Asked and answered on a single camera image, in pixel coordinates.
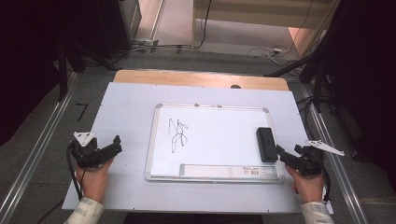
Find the black whiteboard eraser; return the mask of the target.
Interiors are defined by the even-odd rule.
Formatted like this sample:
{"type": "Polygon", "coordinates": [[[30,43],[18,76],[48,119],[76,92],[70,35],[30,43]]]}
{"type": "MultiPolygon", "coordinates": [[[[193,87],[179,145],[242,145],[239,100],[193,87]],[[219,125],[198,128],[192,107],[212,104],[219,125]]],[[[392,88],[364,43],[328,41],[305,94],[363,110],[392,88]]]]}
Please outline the black whiteboard eraser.
{"type": "Polygon", "coordinates": [[[273,137],[272,129],[267,127],[260,127],[256,131],[259,151],[262,162],[276,162],[278,160],[276,152],[275,138],[273,137]]]}

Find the grey power strip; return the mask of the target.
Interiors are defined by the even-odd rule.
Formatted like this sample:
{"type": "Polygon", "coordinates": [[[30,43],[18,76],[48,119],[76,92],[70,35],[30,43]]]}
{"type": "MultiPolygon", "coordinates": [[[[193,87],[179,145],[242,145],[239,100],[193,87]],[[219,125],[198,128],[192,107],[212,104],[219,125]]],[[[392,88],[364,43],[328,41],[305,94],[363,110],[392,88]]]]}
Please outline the grey power strip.
{"type": "Polygon", "coordinates": [[[132,46],[134,48],[137,47],[155,47],[159,43],[158,40],[152,40],[152,39],[136,39],[133,41],[132,46]]]}

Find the silver-framed whiteboard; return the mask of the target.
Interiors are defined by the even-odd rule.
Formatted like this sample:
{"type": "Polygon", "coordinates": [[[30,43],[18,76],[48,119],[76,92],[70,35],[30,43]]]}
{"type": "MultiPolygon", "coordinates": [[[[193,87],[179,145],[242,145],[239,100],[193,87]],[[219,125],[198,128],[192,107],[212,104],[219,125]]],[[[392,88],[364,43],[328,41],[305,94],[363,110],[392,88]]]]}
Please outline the silver-framed whiteboard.
{"type": "Polygon", "coordinates": [[[264,107],[166,105],[155,108],[146,179],[214,183],[284,181],[279,161],[263,162],[257,130],[270,128],[264,107]]]}

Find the pale blue table sheet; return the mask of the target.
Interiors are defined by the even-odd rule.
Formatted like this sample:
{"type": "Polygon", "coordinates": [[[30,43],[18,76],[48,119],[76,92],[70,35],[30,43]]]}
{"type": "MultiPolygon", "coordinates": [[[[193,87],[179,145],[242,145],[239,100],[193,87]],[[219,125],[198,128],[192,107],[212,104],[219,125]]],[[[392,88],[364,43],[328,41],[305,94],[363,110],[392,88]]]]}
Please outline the pale blue table sheet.
{"type": "Polygon", "coordinates": [[[149,181],[146,166],[155,108],[225,105],[269,110],[276,141],[287,151],[307,136],[290,91],[165,86],[112,82],[92,126],[100,147],[118,135],[122,152],[109,170],[109,210],[177,213],[298,213],[289,175],[275,184],[149,181]]]}

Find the wooden table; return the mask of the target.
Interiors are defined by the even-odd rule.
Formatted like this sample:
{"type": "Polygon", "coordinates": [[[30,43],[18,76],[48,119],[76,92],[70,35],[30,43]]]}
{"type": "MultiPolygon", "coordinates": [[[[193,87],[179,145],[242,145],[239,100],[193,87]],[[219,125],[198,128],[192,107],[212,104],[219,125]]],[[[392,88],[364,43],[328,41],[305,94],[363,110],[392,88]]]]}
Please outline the wooden table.
{"type": "Polygon", "coordinates": [[[169,70],[120,70],[114,82],[156,85],[197,86],[245,90],[288,91],[282,77],[251,77],[223,73],[169,71],[169,70]]]}

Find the black metal stand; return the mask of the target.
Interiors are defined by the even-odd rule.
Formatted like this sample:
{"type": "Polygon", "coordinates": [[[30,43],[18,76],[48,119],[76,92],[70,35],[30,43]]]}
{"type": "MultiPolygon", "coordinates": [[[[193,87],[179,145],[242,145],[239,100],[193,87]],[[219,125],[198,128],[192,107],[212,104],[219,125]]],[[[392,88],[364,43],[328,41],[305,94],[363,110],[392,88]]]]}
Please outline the black metal stand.
{"type": "Polygon", "coordinates": [[[303,72],[299,75],[299,80],[301,83],[307,84],[312,80],[312,78],[315,79],[314,93],[309,102],[315,107],[318,113],[321,112],[319,104],[322,81],[324,77],[325,57],[327,55],[326,48],[329,46],[332,37],[340,26],[341,20],[342,19],[335,19],[335,21],[330,20],[331,22],[326,34],[318,41],[315,50],[312,51],[310,54],[290,65],[287,65],[285,68],[266,75],[266,77],[281,77],[289,71],[303,65],[304,69],[303,72]]]}
{"type": "Polygon", "coordinates": [[[84,73],[86,64],[82,60],[81,55],[87,55],[94,61],[104,66],[111,71],[119,71],[119,68],[108,63],[99,55],[95,54],[91,50],[85,48],[78,42],[74,41],[63,41],[58,45],[58,71],[59,71],[59,87],[60,93],[58,96],[58,102],[61,102],[66,94],[68,93],[68,79],[66,71],[66,62],[69,62],[73,70],[79,73],[84,73]]]}

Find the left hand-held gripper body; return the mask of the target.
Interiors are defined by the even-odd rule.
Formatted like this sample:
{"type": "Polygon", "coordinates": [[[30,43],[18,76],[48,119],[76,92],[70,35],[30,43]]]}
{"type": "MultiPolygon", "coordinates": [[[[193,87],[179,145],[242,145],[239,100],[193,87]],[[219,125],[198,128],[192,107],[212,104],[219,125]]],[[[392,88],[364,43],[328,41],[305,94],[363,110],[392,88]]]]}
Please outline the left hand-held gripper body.
{"type": "Polygon", "coordinates": [[[73,133],[75,139],[69,148],[81,168],[98,168],[105,163],[104,154],[97,146],[95,133],[73,133]]]}

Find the person's left hand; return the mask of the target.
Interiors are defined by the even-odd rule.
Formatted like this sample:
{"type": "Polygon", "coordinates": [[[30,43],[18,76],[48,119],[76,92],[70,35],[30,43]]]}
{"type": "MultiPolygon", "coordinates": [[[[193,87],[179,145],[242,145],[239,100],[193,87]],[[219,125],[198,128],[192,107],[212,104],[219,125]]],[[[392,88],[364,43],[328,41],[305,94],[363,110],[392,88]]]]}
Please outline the person's left hand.
{"type": "Polygon", "coordinates": [[[82,186],[83,196],[92,199],[98,203],[102,203],[108,182],[108,169],[113,163],[113,159],[106,161],[97,169],[84,170],[77,167],[76,177],[82,186]]]}

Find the aluminium floor rail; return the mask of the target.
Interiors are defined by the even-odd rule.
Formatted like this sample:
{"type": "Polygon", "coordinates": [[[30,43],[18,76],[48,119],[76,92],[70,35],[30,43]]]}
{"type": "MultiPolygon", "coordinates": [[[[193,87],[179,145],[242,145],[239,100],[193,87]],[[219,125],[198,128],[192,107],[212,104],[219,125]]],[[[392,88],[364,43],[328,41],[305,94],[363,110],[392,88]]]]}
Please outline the aluminium floor rail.
{"type": "MultiPolygon", "coordinates": [[[[306,113],[307,132],[313,134],[315,139],[322,140],[331,147],[336,147],[330,126],[325,120],[325,109],[322,108],[319,113],[313,105],[310,105],[306,113]]],[[[332,216],[337,219],[338,223],[345,221],[346,224],[369,224],[369,219],[350,180],[347,168],[343,164],[343,159],[342,156],[326,153],[326,164],[332,179],[330,202],[333,210],[332,216]]]]}
{"type": "Polygon", "coordinates": [[[64,111],[70,102],[80,76],[81,73],[77,72],[73,72],[70,75],[67,81],[69,87],[68,93],[61,102],[58,102],[55,105],[43,131],[36,140],[29,157],[19,171],[16,179],[12,182],[10,189],[7,191],[6,198],[3,200],[0,207],[0,224],[8,224],[10,221],[23,193],[29,184],[29,181],[35,172],[37,165],[41,161],[41,158],[46,151],[47,145],[49,144],[50,139],[64,114],[64,111]]]}

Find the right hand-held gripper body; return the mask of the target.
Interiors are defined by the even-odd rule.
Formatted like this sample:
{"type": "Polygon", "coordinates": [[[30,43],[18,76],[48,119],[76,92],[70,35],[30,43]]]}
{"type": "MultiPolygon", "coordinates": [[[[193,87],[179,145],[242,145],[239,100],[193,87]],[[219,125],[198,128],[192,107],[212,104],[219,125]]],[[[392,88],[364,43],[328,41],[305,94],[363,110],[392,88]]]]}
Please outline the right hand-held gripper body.
{"type": "Polygon", "coordinates": [[[344,156],[345,152],[338,150],[321,140],[306,140],[307,153],[300,156],[302,169],[297,170],[302,176],[320,175],[324,170],[325,153],[344,156]]]}

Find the person's right hand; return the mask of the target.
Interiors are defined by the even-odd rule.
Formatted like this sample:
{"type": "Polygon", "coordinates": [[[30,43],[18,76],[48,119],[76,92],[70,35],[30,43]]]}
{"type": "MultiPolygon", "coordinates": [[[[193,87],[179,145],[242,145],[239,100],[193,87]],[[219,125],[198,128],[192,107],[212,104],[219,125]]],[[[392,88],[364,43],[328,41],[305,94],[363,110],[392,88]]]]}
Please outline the person's right hand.
{"type": "Polygon", "coordinates": [[[321,175],[304,177],[288,165],[286,171],[293,178],[292,189],[300,196],[301,203],[312,203],[322,201],[324,179],[321,175]]]}

